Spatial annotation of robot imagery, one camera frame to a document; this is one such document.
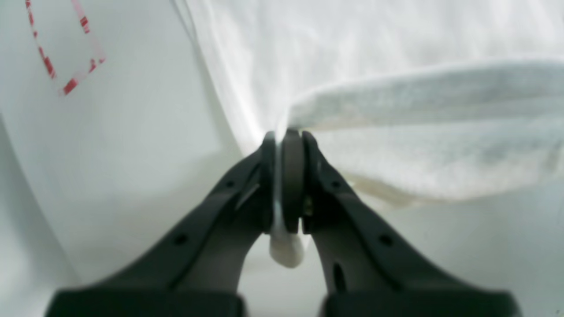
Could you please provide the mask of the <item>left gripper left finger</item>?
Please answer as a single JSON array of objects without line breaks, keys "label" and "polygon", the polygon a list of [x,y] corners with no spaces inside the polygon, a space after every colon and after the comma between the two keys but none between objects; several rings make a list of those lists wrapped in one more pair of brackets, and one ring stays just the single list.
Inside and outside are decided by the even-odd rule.
[{"label": "left gripper left finger", "polygon": [[48,317],[245,317],[237,288],[245,257],[272,223],[275,134],[134,263],[56,293]]}]

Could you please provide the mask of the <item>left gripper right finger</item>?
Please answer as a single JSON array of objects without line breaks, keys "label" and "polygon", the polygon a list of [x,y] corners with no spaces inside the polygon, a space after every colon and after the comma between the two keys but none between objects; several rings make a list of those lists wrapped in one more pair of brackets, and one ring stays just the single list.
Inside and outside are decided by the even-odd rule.
[{"label": "left gripper right finger", "polygon": [[473,286],[431,263],[368,207],[309,132],[282,140],[282,218],[317,248],[322,317],[520,317],[507,291]]}]

